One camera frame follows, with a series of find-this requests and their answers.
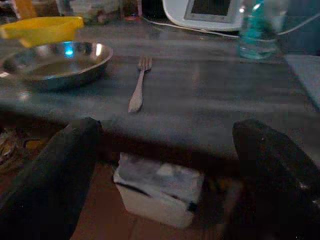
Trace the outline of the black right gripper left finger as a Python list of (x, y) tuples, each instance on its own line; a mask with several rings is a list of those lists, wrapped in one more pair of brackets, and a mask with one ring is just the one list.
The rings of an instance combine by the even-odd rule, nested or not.
[(68, 240), (87, 198), (103, 135), (90, 117), (70, 122), (0, 198), (3, 240)]

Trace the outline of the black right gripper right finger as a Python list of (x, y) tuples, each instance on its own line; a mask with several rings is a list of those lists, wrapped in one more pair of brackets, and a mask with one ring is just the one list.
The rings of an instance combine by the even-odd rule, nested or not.
[(254, 119), (234, 123), (257, 224), (279, 240), (320, 238), (320, 170), (287, 135)]

